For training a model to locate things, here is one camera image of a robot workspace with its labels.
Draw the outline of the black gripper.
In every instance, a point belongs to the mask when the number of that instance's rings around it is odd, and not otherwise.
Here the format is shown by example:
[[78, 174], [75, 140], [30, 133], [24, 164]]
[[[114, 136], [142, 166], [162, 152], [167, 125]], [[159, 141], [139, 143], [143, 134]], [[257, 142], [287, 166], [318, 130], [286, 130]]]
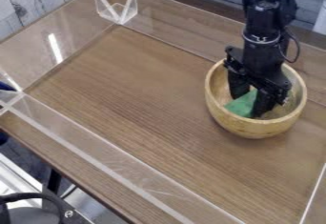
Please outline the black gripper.
[[283, 72], [285, 40], [279, 32], [271, 36], [243, 32], [243, 47], [226, 47], [225, 67], [231, 98], [243, 96], [250, 87], [258, 90], [253, 117], [261, 117], [277, 104], [283, 105], [287, 99], [291, 82]]

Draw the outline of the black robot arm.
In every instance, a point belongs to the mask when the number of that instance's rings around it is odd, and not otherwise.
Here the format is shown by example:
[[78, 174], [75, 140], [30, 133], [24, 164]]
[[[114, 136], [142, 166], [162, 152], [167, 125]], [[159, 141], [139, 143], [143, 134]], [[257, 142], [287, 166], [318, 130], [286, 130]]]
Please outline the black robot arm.
[[242, 0], [246, 25], [243, 47], [226, 47], [225, 67], [229, 70], [230, 92], [234, 99], [257, 89], [250, 116], [261, 117], [283, 105], [291, 82], [283, 73], [289, 43], [295, 36], [287, 25], [295, 19], [295, 0]]

